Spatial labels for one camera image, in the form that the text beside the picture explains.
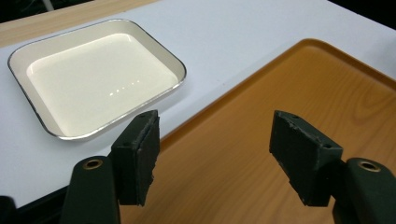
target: orange tray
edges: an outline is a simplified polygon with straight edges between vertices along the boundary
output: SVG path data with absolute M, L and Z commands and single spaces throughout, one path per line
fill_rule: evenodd
M 296 114 L 344 148 L 396 171 L 396 82 L 306 39 L 162 140 L 145 207 L 124 223 L 333 223 L 305 207 L 269 153 L 274 110 Z

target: wooden tray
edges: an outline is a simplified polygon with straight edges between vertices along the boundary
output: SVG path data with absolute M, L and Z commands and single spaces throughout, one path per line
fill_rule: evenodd
M 145 207 L 124 223 L 333 223 L 305 207 L 269 153 L 274 110 L 396 172 L 396 83 L 334 47 L 298 43 L 162 140 Z

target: white tray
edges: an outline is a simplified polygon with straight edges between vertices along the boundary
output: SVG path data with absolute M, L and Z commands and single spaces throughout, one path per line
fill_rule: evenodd
M 44 128 L 64 140 L 98 133 L 186 76 L 178 58 L 125 20 L 28 44 L 8 66 Z

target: table surface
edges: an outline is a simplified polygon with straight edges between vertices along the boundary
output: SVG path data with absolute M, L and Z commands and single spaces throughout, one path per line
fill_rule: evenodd
M 0 194 L 17 206 L 66 186 L 73 166 L 106 155 L 132 118 L 88 141 L 57 139 L 42 128 L 8 57 L 32 41 L 110 19 L 136 22 L 187 67 L 178 90 L 145 108 L 159 110 L 161 137 L 304 38 L 323 40 L 396 78 L 396 31 L 325 0 L 98 0 L 2 23 Z

